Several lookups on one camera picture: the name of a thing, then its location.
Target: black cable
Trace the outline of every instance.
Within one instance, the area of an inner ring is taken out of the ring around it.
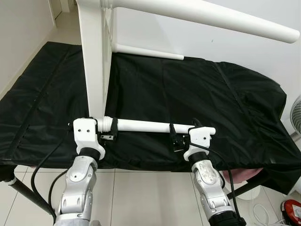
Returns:
[[[52,190],[53,190],[53,187],[56,183],[56,181],[62,176],[64,175],[66,172],[68,171],[68,169],[66,169],[63,173],[59,174],[55,179],[54,181],[52,181],[52,184],[50,186],[50,189],[49,189],[49,193],[48,193],[48,204],[50,206],[50,208],[53,210],[53,207],[52,207],[52,203],[51,203],[51,195],[52,195]]]
[[[226,185],[225,179],[224,179],[224,177],[222,176],[222,174],[219,171],[218,171],[218,174],[220,175],[220,177],[222,179],[222,188],[224,188],[225,185]]]
[[[233,177],[232,177],[232,173],[231,173],[230,167],[229,167],[229,165],[227,164],[227,162],[226,162],[226,161],[223,159],[223,157],[222,157],[219,153],[217,153],[216,151],[213,151],[213,150],[211,150],[211,149],[209,149],[209,148],[207,148],[207,147],[201,146],[201,145],[196,145],[196,144],[191,143],[191,142],[190,142],[190,145],[195,146],[195,147],[198,147],[198,148],[205,149],[205,150],[207,150],[207,151],[209,151],[209,152],[211,152],[211,153],[217,155],[217,156],[225,163],[225,165],[227,166],[227,171],[228,171],[228,173],[229,173],[229,178],[230,178],[230,185],[231,185],[231,192],[232,192],[232,195],[233,195],[233,205],[234,205],[234,209],[235,209],[235,212],[236,212],[238,218],[240,218],[240,214],[239,214],[239,211],[238,211],[238,207],[237,207],[237,203],[236,203],[236,198],[235,198],[235,191],[234,191]]]
[[[41,168],[41,166],[44,164],[44,162],[53,154],[53,152],[55,152],[59,146],[61,146],[61,144],[64,142],[65,138],[67,137],[69,133],[69,130],[66,131],[65,135],[63,136],[62,140],[58,143],[58,145],[55,147],[55,149],[53,149],[51,152],[49,152],[46,157],[38,164],[38,166],[36,167],[36,169],[34,170],[33,174],[32,174],[32,178],[31,178],[31,186],[32,186],[32,191],[41,199],[42,202],[44,202],[44,204],[46,204],[49,208],[49,211],[52,215],[53,218],[53,222],[55,223],[56,220],[56,215],[54,210],[50,207],[50,205],[45,201],[45,199],[43,199],[43,197],[40,195],[40,193],[38,192],[34,179],[36,177],[36,174],[39,170],[39,168]]]

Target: white cable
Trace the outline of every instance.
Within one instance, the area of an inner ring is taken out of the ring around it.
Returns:
[[[262,208],[263,212],[264,212],[265,215],[266,215],[266,221],[265,221],[265,223],[263,223],[263,222],[260,220],[260,218],[258,217],[258,215],[255,213],[256,208],[259,207],[259,206]],[[283,224],[283,222],[285,222],[284,219],[281,219],[281,220],[279,220],[279,221],[276,221],[275,223],[270,224],[270,223],[269,223],[269,215],[268,215],[268,211],[267,211],[267,209],[264,208],[264,206],[261,205],[261,204],[256,204],[256,205],[253,206],[253,216],[254,216],[254,218],[257,220],[257,222],[259,223],[259,224],[254,223],[254,224],[257,225],[257,226],[289,226],[289,225],[286,225],[285,223]]]

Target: fan grille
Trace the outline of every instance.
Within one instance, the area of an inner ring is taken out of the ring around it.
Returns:
[[[291,123],[295,131],[301,135],[301,97],[298,97],[291,110]]]

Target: black cover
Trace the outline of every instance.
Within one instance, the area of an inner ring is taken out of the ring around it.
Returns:
[[[273,80],[239,65],[113,54],[106,115],[217,129],[211,148],[235,168],[264,167],[266,186],[289,192],[301,153],[280,121],[286,95]],[[37,165],[67,123],[88,117],[81,46],[48,42],[0,101],[0,163]],[[45,163],[64,168],[77,155],[73,133]],[[190,171],[168,134],[119,132],[100,168]],[[218,170],[222,161],[209,155]]]

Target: white wall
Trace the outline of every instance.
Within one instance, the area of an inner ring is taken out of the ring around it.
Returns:
[[[207,1],[301,30],[300,0]],[[300,41],[287,44],[124,8],[117,9],[116,35],[119,44],[232,62],[274,79],[287,94],[282,119],[301,93]]]
[[[27,66],[54,26],[48,0],[0,1],[1,95]]]

